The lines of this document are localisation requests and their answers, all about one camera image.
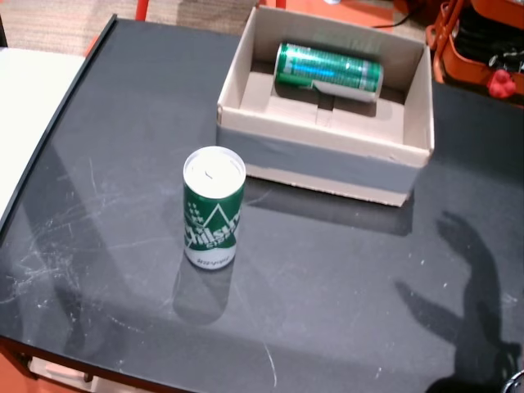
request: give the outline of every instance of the white table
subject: white table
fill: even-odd
[[[83,61],[0,47],[0,217]]]

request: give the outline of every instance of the standing can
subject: standing can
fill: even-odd
[[[215,270],[233,260],[245,181],[244,161],[225,147],[203,147],[186,159],[184,244],[194,265]]]
[[[380,95],[384,69],[375,61],[282,43],[274,77],[282,84],[374,102]]]

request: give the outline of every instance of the red object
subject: red object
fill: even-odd
[[[134,16],[135,20],[142,20],[142,21],[146,20],[148,5],[149,5],[149,0],[138,0],[137,13]]]
[[[517,91],[517,85],[506,70],[497,70],[488,82],[490,95],[495,98],[508,98]]]

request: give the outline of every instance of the cable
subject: cable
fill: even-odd
[[[414,10],[412,10],[408,15],[406,15],[404,17],[404,19],[394,23],[393,25],[378,25],[378,26],[371,26],[373,29],[387,29],[389,27],[396,27],[396,26],[400,26],[400,25],[403,25],[404,23],[406,23],[408,21],[409,18],[411,18],[412,16],[415,16],[415,14],[417,14],[418,12],[420,12],[424,7],[426,6],[426,3],[422,3],[420,6],[418,6],[417,8],[415,8]]]

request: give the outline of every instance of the can label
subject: can label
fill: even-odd
[[[233,260],[244,187],[223,199],[197,195],[184,187],[187,257],[203,269],[219,269]]]
[[[284,43],[275,77],[278,82],[301,87],[324,82],[374,93],[380,87],[382,73],[382,66],[374,61]]]

